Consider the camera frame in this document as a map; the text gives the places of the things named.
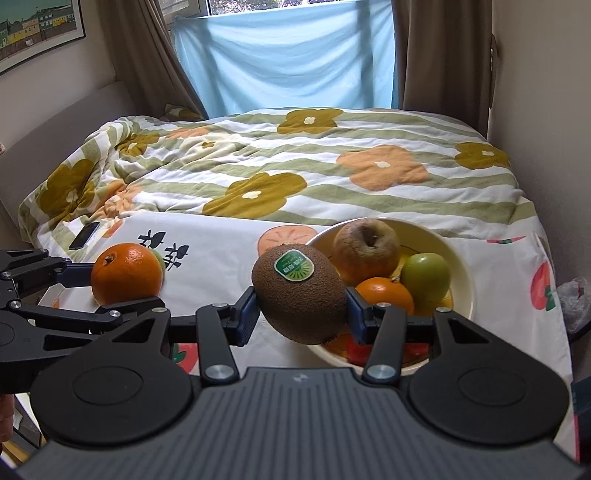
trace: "orange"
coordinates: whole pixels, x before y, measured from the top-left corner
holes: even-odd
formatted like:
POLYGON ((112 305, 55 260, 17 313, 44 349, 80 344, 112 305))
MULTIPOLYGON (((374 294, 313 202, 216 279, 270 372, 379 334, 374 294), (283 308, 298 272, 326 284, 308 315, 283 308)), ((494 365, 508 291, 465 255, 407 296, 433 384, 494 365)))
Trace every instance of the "orange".
POLYGON ((158 258, 137 244, 114 245, 96 260, 90 286, 101 305, 158 296, 163 274, 158 258))
POLYGON ((406 310, 409 315, 414 313, 414 302, 410 292, 404 285, 389 278, 369 278, 357 285, 355 290, 371 305, 386 302, 406 310))

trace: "brown curtain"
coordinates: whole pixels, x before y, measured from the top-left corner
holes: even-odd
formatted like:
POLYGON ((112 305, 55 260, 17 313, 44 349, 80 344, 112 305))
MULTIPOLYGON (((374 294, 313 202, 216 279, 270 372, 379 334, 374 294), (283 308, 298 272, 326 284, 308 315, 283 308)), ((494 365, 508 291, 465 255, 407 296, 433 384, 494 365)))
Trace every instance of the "brown curtain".
POLYGON ((170 43, 158 0, 99 0, 98 7, 115 73, 140 112, 160 117, 170 103, 207 118, 170 43))
POLYGON ((392 0, 399 106, 442 113, 486 136, 492 0, 392 0))

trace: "black plastic platform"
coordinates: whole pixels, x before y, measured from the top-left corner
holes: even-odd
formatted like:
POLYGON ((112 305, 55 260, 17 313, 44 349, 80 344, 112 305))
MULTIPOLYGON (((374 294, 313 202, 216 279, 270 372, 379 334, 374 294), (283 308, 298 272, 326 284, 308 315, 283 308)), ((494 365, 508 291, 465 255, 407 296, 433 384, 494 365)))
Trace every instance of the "black plastic platform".
POLYGON ((26 480, 572 480, 582 469, 550 441, 511 450, 455 443, 420 425, 396 390, 367 387, 351 369, 250 368, 235 384, 203 390, 182 422, 153 439, 100 452, 50 442, 18 473, 26 480))

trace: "smartphone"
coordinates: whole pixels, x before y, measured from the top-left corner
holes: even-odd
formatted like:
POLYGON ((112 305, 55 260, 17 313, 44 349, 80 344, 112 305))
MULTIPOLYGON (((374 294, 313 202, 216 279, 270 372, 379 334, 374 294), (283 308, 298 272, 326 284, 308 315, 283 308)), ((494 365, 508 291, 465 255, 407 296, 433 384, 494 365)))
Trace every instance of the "smartphone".
POLYGON ((88 239, 95 233, 95 230, 99 227, 100 222, 92 222, 85 225, 80 233, 76 235, 74 241, 70 244, 69 250, 79 250, 86 245, 88 239))

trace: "bed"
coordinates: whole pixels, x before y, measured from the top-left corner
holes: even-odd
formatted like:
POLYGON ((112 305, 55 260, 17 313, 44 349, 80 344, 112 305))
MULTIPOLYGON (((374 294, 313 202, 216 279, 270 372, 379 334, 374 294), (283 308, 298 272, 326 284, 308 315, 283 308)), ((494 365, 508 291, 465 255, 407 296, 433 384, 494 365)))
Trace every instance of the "bed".
POLYGON ((21 204, 24 238, 77 260, 84 250, 68 246, 84 224, 104 233, 142 211, 308 225, 386 216, 448 237, 544 235, 506 154, 454 119, 316 108, 181 121, 189 114, 99 128, 21 204))
MULTIPOLYGON (((534 205, 507 155, 467 125, 432 113, 336 108, 266 109, 200 121, 171 106, 163 119, 111 120, 47 179, 30 185, 13 213, 25 240, 54 256, 93 261, 112 243, 144 242, 166 225, 175 248, 177 237, 179 245, 189 244, 186 238, 194 245, 183 260, 192 266, 167 272, 183 275, 174 286, 167 277, 163 290, 173 314, 187 314, 196 303, 234 301, 272 229, 321 231, 364 216, 419 223, 446 237, 473 269, 478 302, 486 297, 477 322, 572 380, 534 205), (100 226, 86 246, 69 250, 94 221, 100 226), (220 271, 219 278, 199 273, 205 270, 220 271), (541 306, 530 300, 538 271, 548 277, 547 298, 536 299, 541 306), (511 305, 506 298, 515 296, 517 278, 523 302, 516 320, 494 310, 511 305)), ((92 296, 76 290, 60 306, 92 310, 92 296)), ((311 365, 301 349, 264 328, 255 331, 250 350, 244 347, 245 365, 273 359, 295 366, 294 358, 298 366, 311 365), (253 349, 260 351, 256 360, 253 349)), ((571 413, 559 436, 574 455, 571 413)))

